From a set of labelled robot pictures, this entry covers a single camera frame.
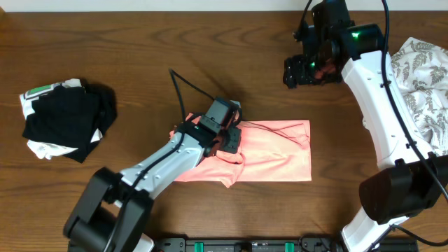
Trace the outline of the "pink t-shirt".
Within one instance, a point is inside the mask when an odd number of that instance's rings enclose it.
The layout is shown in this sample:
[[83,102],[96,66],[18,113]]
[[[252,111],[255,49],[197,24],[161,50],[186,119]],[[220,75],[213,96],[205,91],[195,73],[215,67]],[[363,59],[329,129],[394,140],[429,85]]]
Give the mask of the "pink t-shirt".
[[235,154],[218,151],[178,182],[213,181],[229,188],[236,182],[303,182],[312,179],[308,120],[242,121]]

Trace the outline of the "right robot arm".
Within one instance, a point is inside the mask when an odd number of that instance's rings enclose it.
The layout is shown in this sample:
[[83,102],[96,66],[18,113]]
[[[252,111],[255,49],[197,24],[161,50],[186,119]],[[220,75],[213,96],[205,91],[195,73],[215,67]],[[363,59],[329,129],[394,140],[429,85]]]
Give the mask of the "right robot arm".
[[344,0],[308,2],[294,39],[302,53],[284,62],[283,82],[299,85],[346,83],[372,137],[379,171],[358,189],[361,207],[338,238],[314,238],[301,246],[314,251],[416,251],[423,239],[403,223],[447,196],[447,157],[436,155],[413,121],[400,93],[389,55],[389,30],[357,25]]

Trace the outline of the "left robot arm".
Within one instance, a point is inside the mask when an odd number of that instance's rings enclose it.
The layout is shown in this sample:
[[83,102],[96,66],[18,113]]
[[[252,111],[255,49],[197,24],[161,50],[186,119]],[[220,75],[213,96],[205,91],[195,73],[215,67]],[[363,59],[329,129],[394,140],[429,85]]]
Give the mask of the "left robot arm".
[[217,151],[236,153],[242,119],[237,101],[217,97],[204,114],[182,122],[169,142],[118,173],[103,167],[90,179],[63,234],[69,251],[152,251],[144,230],[155,198]]

